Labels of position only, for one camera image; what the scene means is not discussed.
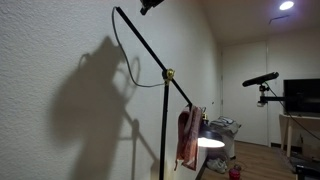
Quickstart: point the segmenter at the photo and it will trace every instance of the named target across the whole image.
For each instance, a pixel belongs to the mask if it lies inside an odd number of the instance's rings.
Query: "ceiling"
[[[320,0],[292,1],[286,11],[279,10],[284,0],[202,0],[202,5],[217,41],[228,45],[320,27]]]

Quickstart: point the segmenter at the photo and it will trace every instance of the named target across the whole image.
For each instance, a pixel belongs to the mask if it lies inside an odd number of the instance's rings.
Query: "red towel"
[[[201,123],[201,109],[192,106],[184,108],[178,119],[178,147],[176,155],[177,169],[178,160],[183,160],[182,165],[191,169],[197,169],[198,161],[198,134]]]

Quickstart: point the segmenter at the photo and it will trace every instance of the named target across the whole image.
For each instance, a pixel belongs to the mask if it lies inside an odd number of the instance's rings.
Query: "table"
[[[292,124],[293,120],[290,116],[280,113],[280,118],[284,117],[286,119],[285,122],[285,132],[284,136],[281,138],[281,149],[284,148],[284,142],[287,138],[287,157],[291,155],[291,143],[292,143]],[[311,116],[292,116],[294,119],[311,119],[311,120],[320,120],[320,117],[311,117]]]

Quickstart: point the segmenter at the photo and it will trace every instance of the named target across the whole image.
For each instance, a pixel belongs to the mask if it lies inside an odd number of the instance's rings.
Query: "black cable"
[[[125,58],[125,60],[126,60],[126,62],[127,62],[127,66],[128,66],[128,70],[129,70],[129,74],[130,74],[130,77],[131,77],[132,82],[133,82],[136,86],[144,87],[144,88],[152,88],[152,87],[164,85],[164,83],[155,84],[155,85],[141,85],[141,84],[138,84],[138,83],[134,80],[134,78],[133,78],[133,76],[132,76],[132,72],[131,72],[131,68],[130,68],[130,63],[129,63],[127,54],[126,54],[126,52],[124,51],[124,49],[123,49],[123,47],[122,47],[122,45],[121,45],[121,42],[120,42],[120,40],[119,40],[119,37],[118,37],[116,25],[115,25],[115,22],[114,22],[114,12],[115,12],[115,10],[116,10],[116,7],[113,7],[113,9],[112,9],[112,26],[113,26],[113,31],[114,31],[114,35],[115,35],[115,37],[116,37],[116,40],[117,40],[117,42],[118,42],[118,44],[119,44],[119,47],[120,47],[120,49],[121,49],[121,51],[122,51],[122,53],[123,53],[123,55],[124,55],[124,58]]]
[[[270,88],[269,84],[266,83],[266,82],[265,82],[265,84],[268,86],[268,88],[269,88],[269,90],[272,92],[272,94],[273,94],[275,97],[278,97],[278,96],[276,95],[276,93],[274,93],[274,92],[272,91],[272,89]],[[281,101],[279,101],[279,103],[282,105],[283,109],[286,111],[286,108],[284,107],[283,103],[282,103]],[[291,116],[291,114],[290,114],[288,111],[286,111],[286,113],[290,116],[290,118],[291,118],[294,122],[296,122],[300,127],[302,127],[302,129],[304,129],[304,130],[307,131],[311,136],[313,136],[314,138],[316,138],[316,139],[318,139],[318,140],[320,141],[320,138],[319,138],[319,137],[317,137],[315,134],[313,134],[312,132],[310,132],[307,128],[305,128],[304,126],[302,126],[295,118],[293,118],[293,117]]]

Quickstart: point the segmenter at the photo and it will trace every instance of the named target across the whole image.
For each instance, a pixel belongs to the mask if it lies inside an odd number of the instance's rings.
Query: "floor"
[[[241,179],[243,180],[295,180],[296,176],[286,164],[285,156],[281,155],[279,148],[235,142],[236,160],[228,163],[228,169],[234,164],[242,167]],[[201,180],[228,180],[229,174],[219,174],[205,168]]]

